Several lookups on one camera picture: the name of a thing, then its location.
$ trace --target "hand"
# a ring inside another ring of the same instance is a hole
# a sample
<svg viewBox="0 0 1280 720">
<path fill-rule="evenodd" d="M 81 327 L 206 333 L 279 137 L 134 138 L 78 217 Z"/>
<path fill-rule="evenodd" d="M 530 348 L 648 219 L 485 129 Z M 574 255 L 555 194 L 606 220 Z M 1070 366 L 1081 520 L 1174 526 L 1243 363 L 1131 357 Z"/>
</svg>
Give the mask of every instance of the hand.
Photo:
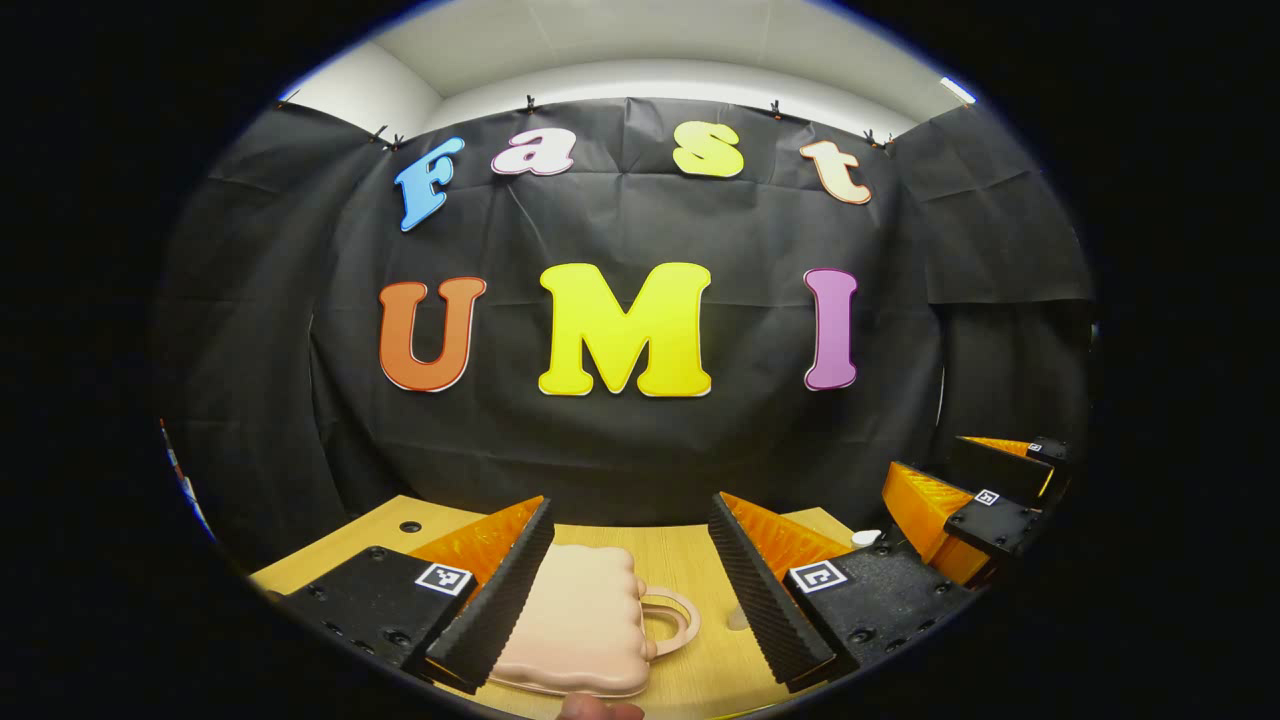
<svg viewBox="0 0 1280 720">
<path fill-rule="evenodd" d="M 556 720 L 644 720 L 644 710 L 627 702 L 611 707 L 598 697 L 570 693 L 564 696 L 564 705 Z"/>
</svg>

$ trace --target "table surface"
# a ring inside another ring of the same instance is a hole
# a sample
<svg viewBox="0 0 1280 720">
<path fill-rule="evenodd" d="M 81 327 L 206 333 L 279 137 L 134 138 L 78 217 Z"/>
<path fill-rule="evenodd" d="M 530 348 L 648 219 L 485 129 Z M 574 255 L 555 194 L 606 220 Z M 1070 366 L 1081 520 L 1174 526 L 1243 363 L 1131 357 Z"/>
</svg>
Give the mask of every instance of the table surface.
<svg viewBox="0 0 1280 720">
<path fill-rule="evenodd" d="M 288 594 L 371 544 L 411 552 L 481 516 L 479 512 L 396 497 L 259 570 L 251 579 L 264 589 Z M 814 507 L 788 512 L 786 516 L 852 550 L 852 532 L 827 511 Z M 401 524 L 406 521 L 419 523 L 421 530 L 401 530 Z M 737 606 L 737 598 L 707 533 L 707 525 L 604 528 L 557 524 L 554 542 L 626 548 L 635 556 L 637 577 L 650 585 L 671 588 L 684 594 L 701 612 L 703 626 L 698 637 L 686 647 L 655 660 L 648 689 L 626 700 L 643 707 L 646 720 L 733 717 L 794 697 L 785 685 L 773 682 L 751 630 L 728 629 L 727 619 Z M 671 605 L 659 597 L 646 597 L 645 602 Z M 649 637 L 662 639 L 669 637 L 671 632 L 668 623 L 645 619 L 645 633 Z M 497 683 L 481 687 L 474 697 L 463 697 L 535 720 L 554 720 L 561 705 L 558 697 Z"/>
</svg>

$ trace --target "black cloth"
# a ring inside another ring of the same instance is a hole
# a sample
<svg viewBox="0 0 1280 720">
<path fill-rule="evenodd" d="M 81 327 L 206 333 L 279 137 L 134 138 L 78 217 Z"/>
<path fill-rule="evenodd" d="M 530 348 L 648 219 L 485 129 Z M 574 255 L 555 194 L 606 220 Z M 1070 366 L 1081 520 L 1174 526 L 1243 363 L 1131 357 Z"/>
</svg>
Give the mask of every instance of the black cloth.
<svg viewBox="0 0 1280 720">
<path fill-rule="evenodd" d="M 732 127 L 744 170 L 682 174 L 672 131 L 686 120 Z M 577 135 L 573 167 L 493 173 L 508 138 L 538 127 Z M 389 150 L 315 110 L 269 110 L 173 236 L 157 405 L 214 532 L 251 568 L 397 493 L 480 512 L 540 493 L 561 501 L 558 521 L 628 525 L 704 521 L 723 489 L 867 527 L 883 518 L 891 460 L 923 462 L 954 434 L 1083 434 L 1084 259 L 1066 211 L 1000 132 L 961 108 L 886 151 L 733 105 L 617 99 L 499 113 Z M 445 204 L 401 232 L 396 176 L 453 136 L 466 147 Z M 870 202 L 824 191 L 799 154 L 820 140 L 858 156 Z M 599 379 L 585 397 L 539 392 L 552 320 L 541 272 L 593 263 L 626 309 L 667 261 L 712 274 L 710 395 L 643 396 L 644 355 L 617 396 Z M 845 389 L 804 386 L 813 268 L 858 278 L 858 380 Z M 380 290 L 428 286 L 413 347 L 434 359 L 436 288 L 463 275 L 488 283 L 466 374 L 439 393 L 396 387 L 379 364 Z"/>
</svg>

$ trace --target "pink letter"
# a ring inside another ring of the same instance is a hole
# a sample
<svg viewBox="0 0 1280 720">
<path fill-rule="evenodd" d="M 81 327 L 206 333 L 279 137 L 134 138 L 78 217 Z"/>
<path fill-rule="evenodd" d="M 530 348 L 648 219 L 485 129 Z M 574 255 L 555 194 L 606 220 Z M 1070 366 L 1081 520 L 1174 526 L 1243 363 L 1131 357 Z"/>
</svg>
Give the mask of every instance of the pink letter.
<svg viewBox="0 0 1280 720">
<path fill-rule="evenodd" d="M 818 329 L 814 333 L 813 368 L 804 374 L 809 389 L 849 387 L 858 369 L 849 361 L 849 299 L 858 290 L 854 275 L 833 268 L 814 268 L 804 274 L 813 292 Z"/>
</svg>

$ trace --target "beige bag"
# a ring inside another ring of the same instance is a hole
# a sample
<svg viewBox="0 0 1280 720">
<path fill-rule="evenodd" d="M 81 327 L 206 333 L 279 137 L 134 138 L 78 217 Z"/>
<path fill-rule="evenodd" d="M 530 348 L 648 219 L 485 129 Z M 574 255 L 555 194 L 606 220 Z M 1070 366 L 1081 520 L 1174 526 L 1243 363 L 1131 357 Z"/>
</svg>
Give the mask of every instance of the beige bag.
<svg viewBox="0 0 1280 720">
<path fill-rule="evenodd" d="M 635 560 L 621 547 L 550 546 L 489 680 L 549 694 L 618 698 L 643 692 L 649 661 L 694 639 L 701 618 L 686 598 L 646 587 L 634 570 Z M 676 601 L 689 619 L 640 602 L 644 596 Z M 646 638 L 643 614 L 671 618 L 676 635 Z"/>
</svg>

